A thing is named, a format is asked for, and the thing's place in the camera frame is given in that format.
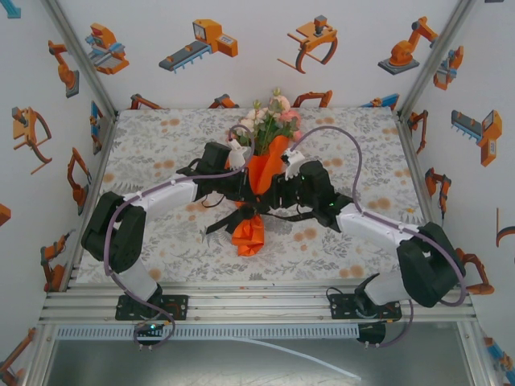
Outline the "aluminium frame post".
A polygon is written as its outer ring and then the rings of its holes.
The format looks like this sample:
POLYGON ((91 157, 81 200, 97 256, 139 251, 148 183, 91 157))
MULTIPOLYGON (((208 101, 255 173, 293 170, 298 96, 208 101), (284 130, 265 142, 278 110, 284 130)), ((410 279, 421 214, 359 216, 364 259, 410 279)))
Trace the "aluminium frame post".
POLYGON ((68 17, 64 13, 58 0, 40 0, 44 9, 57 31, 60 33, 61 38, 64 41, 65 46, 71 52, 74 60, 76 61, 81 73, 84 75, 88 82, 93 94, 97 98, 100 106, 103 108, 103 112, 107 116, 115 121, 117 118, 117 109, 114 106, 106 88, 101 83, 97 71, 91 64, 85 49, 82 47, 80 40, 77 37, 76 32, 68 17))
POLYGON ((425 87, 432 80, 432 76, 435 74, 443 56, 450 49, 451 43, 458 35, 464 22, 468 19, 476 3, 477 0, 459 0, 455 5, 434 47, 431 49, 431 53, 423 64, 421 72, 417 75, 414 84, 406 95, 404 103, 398 111, 401 121, 406 120, 411 114, 425 87))

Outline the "white plastic tube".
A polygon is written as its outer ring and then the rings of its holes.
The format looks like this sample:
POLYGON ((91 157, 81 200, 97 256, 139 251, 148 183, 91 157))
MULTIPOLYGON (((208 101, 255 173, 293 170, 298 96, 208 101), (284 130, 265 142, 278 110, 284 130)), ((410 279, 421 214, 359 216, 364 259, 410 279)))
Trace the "white plastic tube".
POLYGON ((283 352, 283 353, 286 353, 288 355, 293 355, 297 358, 301 358, 301 359, 305 359, 307 361, 310 361, 312 363, 316 363, 324 368, 327 368, 331 371, 334 371, 334 372, 337 372, 339 374, 341 374, 342 376, 347 376, 349 378, 352 378, 354 380, 357 380, 357 381, 361 381, 361 377, 357 374, 354 374, 352 372, 349 372, 347 370, 344 370, 343 368, 339 368, 333 364, 330 364, 326 361, 323 361, 321 359, 318 359, 318 358, 315 358, 314 356, 311 356, 311 355, 308 355, 308 354, 305 354, 305 353, 302 353, 302 352, 299 352, 299 351, 294 351, 294 350, 291 350, 289 348, 286 348, 286 347, 282 347, 282 346, 279 346, 279 345, 276 345, 276 344, 272 344, 272 343, 268 343, 268 342, 263 342, 263 341, 259 341, 259 340, 255 340, 255 339, 243 339, 243 338, 229 338, 229 341, 233 341, 233 342, 239 342, 239 343, 244 343, 244 344, 249 344, 249 345, 254 345, 254 346, 259 346, 259 347, 266 347, 266 348, 269 348, 271 350, 276 350, 276 351, 280 351, 280 352, 283 352))

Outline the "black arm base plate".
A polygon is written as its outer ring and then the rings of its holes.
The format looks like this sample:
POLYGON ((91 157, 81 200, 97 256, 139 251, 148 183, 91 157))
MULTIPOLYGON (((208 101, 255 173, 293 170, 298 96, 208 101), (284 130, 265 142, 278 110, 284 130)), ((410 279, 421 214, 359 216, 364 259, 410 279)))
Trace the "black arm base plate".
MULTIPOLYGON (((183 321, 187 317, 188 300, 187 295, 163 295, 159 308, 165 310, 174 320, 183 321)), ((167 320, 165 314, 144 306, 128 295, 118 298, 114 318, 117 321, 167 320)))
POLYGON ((394 303, 383 306, 369 300, 362 300, 355 294, 329 294, 327 296, 333 319, 349 320, 393 320, 402 317, 402 310, 394 303))

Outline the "artificial flower bunch green stems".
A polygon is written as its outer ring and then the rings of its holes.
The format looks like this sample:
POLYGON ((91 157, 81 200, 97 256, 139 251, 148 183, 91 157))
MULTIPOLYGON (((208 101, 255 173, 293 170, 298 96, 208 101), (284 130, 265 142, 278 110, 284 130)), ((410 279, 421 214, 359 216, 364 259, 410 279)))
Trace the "artificial flower bunch green stems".
POLYGON ((281 89, 275 88, 267 106, 259 100, 253 103, 253 108, 239 120, 239 124, 246 129, 236 128, 233 136, 242 146, 250 146, 251 133, 254 138, 254 154, 266 155, 276 137, 287 138, 286 143, 295 141, 300 134, 300 123, 299 113, 291 107, 281 89))

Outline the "black ribbon gold lettering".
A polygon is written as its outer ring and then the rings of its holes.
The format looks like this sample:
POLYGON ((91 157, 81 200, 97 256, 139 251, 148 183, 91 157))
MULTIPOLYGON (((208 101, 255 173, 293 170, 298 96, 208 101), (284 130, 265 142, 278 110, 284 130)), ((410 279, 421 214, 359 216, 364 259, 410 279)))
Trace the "black ribbon gold lettering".
POLYGON ((313 211, 304 213, 299 212, 293 216, 279 216, 270 212, 258 210, 256 207, 250 206, 248 204, 243 204, 230 215, 208 226, 206 228, 206 233, 210 234, 223 228, 227 233, 233 234, 237 226, 240 225, 244 220, 251 220, 256 216, 270 216, 287 222, 300 222, 315 218, 313 211))

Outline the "aluminium side rail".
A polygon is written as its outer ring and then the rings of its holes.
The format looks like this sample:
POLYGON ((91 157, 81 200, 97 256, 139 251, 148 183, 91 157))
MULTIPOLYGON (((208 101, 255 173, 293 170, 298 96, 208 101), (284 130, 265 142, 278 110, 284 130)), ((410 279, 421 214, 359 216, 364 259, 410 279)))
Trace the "aluminium side rail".
POLYGON ((430 196, 411 143, 410 126, 401 115, 398 115, 398 128, 422 215, 427 223, 410 231, 410 238, 400 243, 397 252, 403 284, 408 294, 419 304, 429 305, 438 302, 459 284, 464 278, 464 268, 444 230, 434 222, 429 207, 430 196))
POLYGON ((89 220, 92 216, 94 208, 97 204, 97 198, 99 196, 102 180, 105 174, 105 168, 107 162, 109 160, 109 154, 112 148, 114 136, 117 129, 117 121, 120 116, 119 112, 116 112, 114 119, 109 123, 108 131, 105 137, 105 142, 103 145, 103 150, 101 152, 101 156, 99 158, 98 168, 96 169, 93 176, 93 184, 90 188, 89 196, 87 198, 84 216, 82 217, 82 223, 80 225, 79 231, 77 232, 77 241, 76 246, 74 248, 74 252, 70 257, 70 260, 67 264, 67 268, 64 272, 64 277, 60 285, 60 292, 66 292, 70 286, 70 281, 76 278, 78 273, 78 269, 80 268, 81 258, 84 253, 84 248, 81 245, 81 239, 84 235, 84 232, 87 228, 89 220))

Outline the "aluminium table edge rail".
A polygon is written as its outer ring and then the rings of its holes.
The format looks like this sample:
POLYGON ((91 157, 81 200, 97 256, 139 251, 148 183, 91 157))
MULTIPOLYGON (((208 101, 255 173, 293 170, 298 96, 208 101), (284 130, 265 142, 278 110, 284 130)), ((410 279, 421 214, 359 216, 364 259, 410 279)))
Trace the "aluminium table edge rail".
MULTIPOLYGON (((307 286, 165 285, 165 294, 188 296, 189 323, 310 323, 332 321, 326 289, 307 286)), ((114 322, 122 292, 112 285, 74 285, 63 293, 50 293, 40 322, 114 322)))

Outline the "leaf print tablecloth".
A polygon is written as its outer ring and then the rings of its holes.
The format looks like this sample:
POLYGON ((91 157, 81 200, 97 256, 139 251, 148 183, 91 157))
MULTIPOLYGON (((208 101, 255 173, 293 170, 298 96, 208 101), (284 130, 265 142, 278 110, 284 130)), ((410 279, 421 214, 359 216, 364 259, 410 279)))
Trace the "leaf print tablecloth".
MULTIPOLYGON (((243 109, 125 111, 105 168, 101 192, 143 191, 199 158, 208 142, 223 143, 243 109)), ((402 149, 396 117, 387 108, 301 108, 299 150, 323 163, 338 192, 405 223, 423 218, 402 149)), ((218 194, 170 211, 145 230, 142 263, 157 281, 310 281, 362 278, 398 267, 395 257, 359 237, 315 220, 290 223, 267 216, 265 244, 254 256, 237 254, 225 231, 206 228, 233 212, 218 194)), ((276 215, 291 216, 298 207, 276 215)))

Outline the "aluminium frame leg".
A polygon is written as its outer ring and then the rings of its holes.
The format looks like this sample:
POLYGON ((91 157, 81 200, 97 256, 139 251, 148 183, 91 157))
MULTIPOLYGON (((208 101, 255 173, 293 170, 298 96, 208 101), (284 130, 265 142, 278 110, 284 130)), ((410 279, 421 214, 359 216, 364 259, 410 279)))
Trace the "aluminium frame leg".
POLYGON ((466 369, 472 386, 498 386, 492 357, 478 322, 457 322, 466 369))
POLYGON ((56 326, 40 324, 36 327, 35 340, 30 349, 27 372, 21 386, 43 386, 51 362, 56 341, 56 326))

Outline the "small black controller box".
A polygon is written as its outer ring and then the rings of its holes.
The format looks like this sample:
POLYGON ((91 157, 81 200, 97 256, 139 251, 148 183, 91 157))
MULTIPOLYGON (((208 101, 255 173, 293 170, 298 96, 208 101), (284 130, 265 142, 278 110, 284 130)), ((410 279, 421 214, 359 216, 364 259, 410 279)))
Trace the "small black controller box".
POLYGON ((364 345, 381 345, 385 339, 386 327, 382 322, 359 323, 359 337, 356 339, 364 345))
POLYGON ((138 324, 133 332, 133 339, 138 349, 142 351, 144 348, 147 348, 149 351, 152 351, 153 347, 162 345, 164 341, 163 330, 163 324, 138 324))

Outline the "orange wrapping paper sheet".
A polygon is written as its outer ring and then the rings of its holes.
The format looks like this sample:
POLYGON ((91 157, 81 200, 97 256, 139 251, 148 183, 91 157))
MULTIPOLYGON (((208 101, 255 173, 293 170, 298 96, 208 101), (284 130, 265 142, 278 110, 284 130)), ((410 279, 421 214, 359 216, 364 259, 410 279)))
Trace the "orange wrapping paper sheet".
MULTIPOLYGON (((271 186, 272 178, 282 173, 282 154, 288 148, 290 139, 278 135, 271 141, 264 154, 255 150, 249 163, 249 181, 254 194, 261 195, 271 186)), ((237 246, 237 254, 251 257, 265 244, 265 226, 260 215, 242 220, 232 235, 232 244, 237 246)))

